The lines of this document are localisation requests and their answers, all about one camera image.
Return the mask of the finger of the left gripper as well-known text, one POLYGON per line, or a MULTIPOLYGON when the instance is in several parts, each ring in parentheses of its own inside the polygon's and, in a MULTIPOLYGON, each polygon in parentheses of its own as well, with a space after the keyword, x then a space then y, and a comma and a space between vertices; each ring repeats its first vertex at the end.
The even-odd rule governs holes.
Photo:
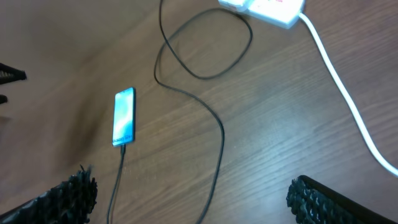
POLYGON ((27 79, 25 71, 18 70, 3 63, 0 63, 0 71, 1 71, 1 81, 0 81, 1 85, 27 79))
POLYGON ((0 95, 0 104, 7 103, 8 98, 5 95, 0 95))

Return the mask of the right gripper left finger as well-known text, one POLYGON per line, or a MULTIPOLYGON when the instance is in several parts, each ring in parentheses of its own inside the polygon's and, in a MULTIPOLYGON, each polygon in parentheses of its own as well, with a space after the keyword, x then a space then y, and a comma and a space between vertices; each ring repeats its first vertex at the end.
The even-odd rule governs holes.
POLYGON ((1 224, 49 224, 90 222, 98 185, 92 166, 81 168, 68 180, 1 215, 1 224))

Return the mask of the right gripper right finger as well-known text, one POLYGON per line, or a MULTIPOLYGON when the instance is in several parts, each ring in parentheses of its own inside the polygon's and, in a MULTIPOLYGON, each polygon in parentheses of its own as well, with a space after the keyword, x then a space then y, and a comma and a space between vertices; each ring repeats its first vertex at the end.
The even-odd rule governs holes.
POLYGON ((306 175, 292 180, 286 201, 297 223, 397 224, 306 175))

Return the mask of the Samsung Galaxy smartphone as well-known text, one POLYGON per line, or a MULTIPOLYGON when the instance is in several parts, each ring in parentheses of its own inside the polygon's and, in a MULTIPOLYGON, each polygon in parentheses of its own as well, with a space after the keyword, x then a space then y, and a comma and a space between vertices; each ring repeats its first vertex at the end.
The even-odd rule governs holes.
POLYGON ((136 90, 133 87, 120 91, 114 97, 113 138, 114 147, 135 140, 136 90))

